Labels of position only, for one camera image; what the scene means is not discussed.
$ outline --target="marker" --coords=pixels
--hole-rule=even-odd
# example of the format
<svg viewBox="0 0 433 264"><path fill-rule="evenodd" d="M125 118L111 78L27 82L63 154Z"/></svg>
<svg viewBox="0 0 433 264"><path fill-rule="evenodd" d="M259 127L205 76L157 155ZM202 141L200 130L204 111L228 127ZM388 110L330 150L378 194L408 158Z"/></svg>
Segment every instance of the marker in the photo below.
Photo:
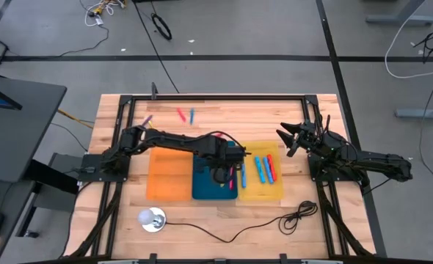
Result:
<svg viewBox="0 0 433 264"><path fill-rule="evenodd" d="M269 159L270 171L272 173L272 179L274 181L277 180L277 173L275 172L274 161L272 160L272 155L268 154L267 158Z"/></svg>
<svg viewBox="0 0 433 264"><path fill-rule="evenodd" d="M272 179L272 173L270 173L269 161L267 161L266 157L263 157L263 165L266 167L267 177L269 179L269 183L273 184L274 179Z"/></svg>
<svg viewBox="0 0 433 264"><path fill-rule="evenodd" d="M182 122L186 122L186 116L184 115L184 113L182 112L182 110L180 108L178 108L178 114L179 114L179 117L181 117Z"/></svg>
<svg viewBox="0 0 433 264"><path fill-rule="evenodd" d="M230 176L233 176L233 166L230 168ZM230 191L233 190L233 179L230 180Z"/></svg>
<svg viewBox="0 0 433 264"><path fill-rule="evenodd" d="M241 165L241 184L243 188L246 188L246 166L244 164Z"/></svg>
<svg viewBox="0 0 433 264"><path fill-rule="evenodd" d="M261 183L266 183L266 178L263 176L263 171L262 171L262 165L261 165L260 158L258 156L255 156L254 160L255 160L255 165L258 168L259 178L261 179Z"/></svg>
<svg viewBox="0 0 433 264"><path fill-rule="evenodd" d="M194 123L194 112L195 109L190 109L190 124L192 125Z"/></svg>
<svg viewBox="0 0 433 264"><path fill-rule="evenodd" d="M153 118L153 115L150 115L149 117L147 117L147 118L145 119L145 121L143 121L142 126L145 126L148 122L151 121L152 118Z"/></svg>

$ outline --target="blue tray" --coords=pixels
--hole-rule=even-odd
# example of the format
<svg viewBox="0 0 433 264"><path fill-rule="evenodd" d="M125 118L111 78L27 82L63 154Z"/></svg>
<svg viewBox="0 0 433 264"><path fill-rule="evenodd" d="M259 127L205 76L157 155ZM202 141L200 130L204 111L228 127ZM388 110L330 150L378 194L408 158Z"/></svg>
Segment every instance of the blue tray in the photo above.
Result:
<svg viewBox="0 0 433 264"><path fill-rule="evenodd" d="M206 166L207 160L194 155L192 173L192 198L194 199L236 199L238 196L238 178L233 179L233 190L230 184L226 183L223 187L215 182L210 176L210 168Z"/></svg>

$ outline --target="orange tray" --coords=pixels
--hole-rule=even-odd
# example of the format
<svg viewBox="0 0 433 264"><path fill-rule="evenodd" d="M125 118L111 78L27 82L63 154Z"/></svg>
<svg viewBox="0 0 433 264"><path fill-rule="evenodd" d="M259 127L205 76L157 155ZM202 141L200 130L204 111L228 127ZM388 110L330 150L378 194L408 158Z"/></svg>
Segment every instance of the orange tray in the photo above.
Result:
<svg viewBox="0 0 433 264"><path fill-rule="evenodd" d="M188 201L192 198L192 153L155 147L150 154L146 198Z"/></svg>

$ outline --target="white cable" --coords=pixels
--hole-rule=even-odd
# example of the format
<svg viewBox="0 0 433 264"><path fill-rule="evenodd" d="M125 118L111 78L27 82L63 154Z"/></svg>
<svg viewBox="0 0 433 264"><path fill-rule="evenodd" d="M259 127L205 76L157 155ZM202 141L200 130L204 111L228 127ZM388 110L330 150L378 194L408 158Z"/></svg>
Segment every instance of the white cable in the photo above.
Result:
<svg viewBox="0 0 433 264"><path fill-rule="evenodd" d="M86 14L84 15L84 24L85 24L86 26L97 26L97 25L98 25L98 23L88 24L88 23L87 23L87 17L88 17L88 14L90 13L90 10L91 10L93 7L97 7L97 6L99 6L99 5L103 4L103 3L104 3L104 0L101 0L99 3L97 3L97 4L95 4L95 5L92 5L91 7L89 7L89 8L87 9ZM119 4L108 3L108 4L106 4L106 6L105 6L104 8L106 9L106 11L107 11L107 13L108 13L109 15L114 15L114 9L112 9L112 6L117 6L117 5L119 5Z"/></svg>
<svg viewBox="0 0 433 264"><path fill-rule="evenodd" d="M90 8L87 9L86 14L84 15L84 24L85 24L86 26L97 26L97 25L98 25L97 23L94 23L94 24L88 24L88 23L87 23L87 14L89 14L90 10L91 10L93 7L97 7L97 6L100 5L100 4L102 4L102 1L101 1L100 3L98 3L98 4L92 5Z"/></svg>
<svg viewBox="0 0 433 264"><path fill-rule="evenodd" d="M395 75L394 73L392 73L391 71L390 71L390 68L387 66L387 55L390 53L390 51L391 51L391 48L393 47L393 45L394 45L394 42L396 41L396 38L398 38L398 35L399 35L399 33L401 32L401 30L402 30L402 28L406 25L406 23L407 23L407 21L409 21L409 19L417 12L417 10L419 9L419 8L421 8L421 6L422 6L422 4L419 6L419 7L417 7L417 9L406 19L406 21L401 25L401 27L399 28L399 30L398 30L398 33L396 33L396 36L394 36L394 38L393 38L393 42L391 42L391 45L390 45L390 47L389 47L389 49L386 51L386 54L385 54L385 66L386 66L386 70L387 70L387 72L392 76L392 77L394 77L394 78L414 78L414 77L420 77L420 76L429 76L429 75L432 75L433 74L433 72L430 72L430 73L419 73L419 74L415 74L415 75L411 75L411 76L397 76L397 75Z"/></svg>

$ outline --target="red marker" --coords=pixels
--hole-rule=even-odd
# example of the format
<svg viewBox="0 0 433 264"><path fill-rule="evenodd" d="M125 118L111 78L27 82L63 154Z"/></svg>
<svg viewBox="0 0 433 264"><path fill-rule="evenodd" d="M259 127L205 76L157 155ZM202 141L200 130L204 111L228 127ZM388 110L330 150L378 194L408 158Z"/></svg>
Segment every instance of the red marker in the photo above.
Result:
<svg viewBox="0 0 433 264"><path fill-rule="evenodd" d="M230 176L233 176L233 167L230 168ZM230 190L233 190L233 179L230 180Z"/></svg>
<svg viewBox="0 0 433 264"><path fill-rule="evenodd" d="M274 181L277 180L277 175L275 174L275 168L274 168L274 162L272 160L272 156L271 155L267 155L267 159L269 159L269 165L270 165L270 171L272 173L272 179L274 179Z"/></svg>
<svg viewBox="0 0 433 264"><path fill-rule="evenodd" d="M184 115L184 113L182 112L182 110L180 108L178 108L178 114L182 119L182 122L186 121L186 116Z"/></svg>

